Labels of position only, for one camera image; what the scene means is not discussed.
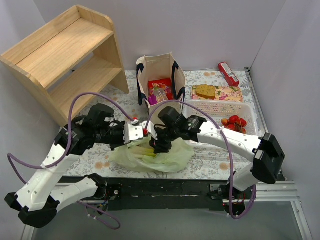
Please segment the beige canvas tote bag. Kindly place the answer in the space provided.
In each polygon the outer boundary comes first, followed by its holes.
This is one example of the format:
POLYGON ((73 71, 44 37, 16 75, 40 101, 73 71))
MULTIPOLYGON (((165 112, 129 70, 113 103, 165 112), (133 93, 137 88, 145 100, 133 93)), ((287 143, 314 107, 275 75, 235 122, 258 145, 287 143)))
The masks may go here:
POLYGON ((186 77, 171 53, 138 58, 136 82, 138 104, 149 113, 165 100, 185 100, 186 77))

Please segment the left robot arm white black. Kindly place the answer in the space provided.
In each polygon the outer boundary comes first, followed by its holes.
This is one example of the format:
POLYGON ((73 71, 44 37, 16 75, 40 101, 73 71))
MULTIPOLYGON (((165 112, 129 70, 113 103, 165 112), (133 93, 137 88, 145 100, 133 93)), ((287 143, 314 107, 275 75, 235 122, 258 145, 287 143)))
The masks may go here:
POLYGON ((8 193, 5 202, 18 211, 18 218, 26 225, 42 228, 48 225, 57 213, 85 199, 106 198, 107 182, 97 173, 85 175, 81 181, 61 190, 55 190, 71 165, 94 144, 105 144, 112 150, 123 146, 125 121, 116 120, 115 111, 98 103, 92 106, 88 115, 75 117, 71 125, 63 127, 43 161, 23 188, 8 193))

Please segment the green spring onions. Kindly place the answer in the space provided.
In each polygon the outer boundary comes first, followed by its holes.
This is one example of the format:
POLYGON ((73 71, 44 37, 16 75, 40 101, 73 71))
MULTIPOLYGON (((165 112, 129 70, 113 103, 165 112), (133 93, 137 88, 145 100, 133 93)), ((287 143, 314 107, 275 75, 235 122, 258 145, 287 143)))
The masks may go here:
POLYGON ((145 148, 136 146, 130 149, 132 154, 139 155, 139 156, 147 156, 155 158, 157 154, 154 153, 154 150, 152 148, 145 148))

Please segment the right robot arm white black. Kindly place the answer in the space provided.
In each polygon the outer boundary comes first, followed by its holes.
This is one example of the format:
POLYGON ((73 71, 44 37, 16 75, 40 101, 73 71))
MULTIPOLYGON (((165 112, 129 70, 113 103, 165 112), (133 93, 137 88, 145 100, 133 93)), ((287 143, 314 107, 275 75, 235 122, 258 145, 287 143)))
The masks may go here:
POLYGON ((167 106, 158 114, 162 125, 146 123, 151 134, 150 146, 154 153, 168 153, 177 139, 208 144, 231 151, 250 161, 239 171, 231 171, 228 182, 216 192, 237 199, 257 183, 273 185, 278 180, 285 159, 276 137, 266 132, 263 136, 247 135, 215 126, 213 121, 197 115, 185 117, 167 106))

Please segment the light green plastic bag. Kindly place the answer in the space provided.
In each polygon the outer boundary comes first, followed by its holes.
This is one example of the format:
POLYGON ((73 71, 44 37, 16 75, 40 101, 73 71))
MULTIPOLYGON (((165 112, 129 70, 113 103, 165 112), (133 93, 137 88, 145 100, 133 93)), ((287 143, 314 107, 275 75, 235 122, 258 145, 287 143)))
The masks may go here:
POLYGON ((175 173, 183 170, 194 156, 194 149, 181 138, 172 142, 169 153, 158 153, 156 157, 142 156, 131 153, 136 146, 153 149, 149 146, 151 138, 133 141, 117 147, 109 154, 109 161, 134 172, 175 173))

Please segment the purple snack packet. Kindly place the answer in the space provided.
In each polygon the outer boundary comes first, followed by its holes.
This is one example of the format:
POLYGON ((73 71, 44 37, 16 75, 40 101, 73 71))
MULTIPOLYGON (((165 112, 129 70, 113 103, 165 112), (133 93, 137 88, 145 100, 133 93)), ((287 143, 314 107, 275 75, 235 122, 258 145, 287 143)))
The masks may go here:
POLYGON ((151 106, 156 105, 158 103, 155 95, 150 95, 148 97, 148 102, 151 106))

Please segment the slice of brown bread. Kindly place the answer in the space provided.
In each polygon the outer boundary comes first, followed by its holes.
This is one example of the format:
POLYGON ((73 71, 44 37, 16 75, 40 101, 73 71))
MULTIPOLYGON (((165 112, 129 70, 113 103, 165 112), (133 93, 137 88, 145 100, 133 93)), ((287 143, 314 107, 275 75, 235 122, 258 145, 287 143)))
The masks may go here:
POLYGON ((195 89, 197 96, 205 99, 215 99, 216 98, 216 88, 213 85, 201 84, 195 89))

